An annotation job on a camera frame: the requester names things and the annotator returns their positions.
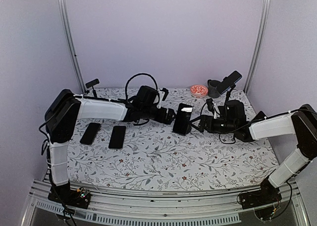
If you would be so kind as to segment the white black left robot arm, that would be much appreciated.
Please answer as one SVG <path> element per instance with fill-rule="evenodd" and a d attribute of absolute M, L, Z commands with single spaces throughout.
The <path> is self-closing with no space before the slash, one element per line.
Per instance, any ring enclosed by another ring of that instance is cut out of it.
<path fill-rule="evenodd" d="M 80 119 L 110 119 L 122 122 L 153 120 L 171 124 L 176 117 L 173 109 L 162 107 L 168 90 L 141 86 L 131 98 L 106 99 L 97 96 L 76 95 L 63 89 L 45 113 L 45 143 L 51 191 L 48 199 L 61 203 L 63 207 L 72 206 L 87 209 L 91 194 L 89 190 L 72 190 L 67 174 L 67 148 L 76 122 Z"/>

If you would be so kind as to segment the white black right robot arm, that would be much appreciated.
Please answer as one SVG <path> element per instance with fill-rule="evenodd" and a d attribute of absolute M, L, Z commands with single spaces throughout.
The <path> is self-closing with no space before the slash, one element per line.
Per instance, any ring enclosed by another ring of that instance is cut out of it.
<path fill-rule="evenodd" d="M 251 204 L 263 206 L 273 201 L 280 202 L 280 186 L 290 185 L 290 179 L 317 162 L 317 112 L 309 104 L 273 116 L 259 112 L 248 121 L 243 103 L 233 100 L 220 107 L 219 115 L 215 118 L 202 114 L 188 120 L 187 132 L 232 134 L 234 139 L 244 143 L 286 135 L 293 135 L 297 141 L 295 149 L 262 180 L 258 191 L 244 191 L 238 195 L 237 201 L 243 208 L 250 208 Z"/>

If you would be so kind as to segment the black phone with pink edge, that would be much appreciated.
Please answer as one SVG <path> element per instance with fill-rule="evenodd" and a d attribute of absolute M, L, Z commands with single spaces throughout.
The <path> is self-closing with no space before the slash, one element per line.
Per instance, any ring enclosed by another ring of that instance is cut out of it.
<path fill-rule="evenodd" d="M 92 145 L 100 127 L 101 124 L 99 123 L 89 123 L 82 138 L 80 139 L 80 143 L 89 146 Z"/>

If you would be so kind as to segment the black round-base phone stand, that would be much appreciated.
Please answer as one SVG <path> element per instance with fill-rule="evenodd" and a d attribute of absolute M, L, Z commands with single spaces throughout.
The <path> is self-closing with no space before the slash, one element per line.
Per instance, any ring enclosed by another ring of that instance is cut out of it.
<path fill-rule="evenodd" d="M 96 79 L 94 79 L 94 80 L 92 80 L 92 81 L 89 81 L 89 82 L 87 82 L 87 83 L 85 84 L 85 86 L 86 86 L 87 89 L 89 89 L 89 88 L 92 89 L 93 96 L 94 96 L 95 98 L 97 98 L 98 96 L 97 96 L 96 90 L 94 89 L 94 86 L 97 85 L 97 84 L 99 84 L 99 83 L 100 83 L 99 79 L 96 78 Z"/>

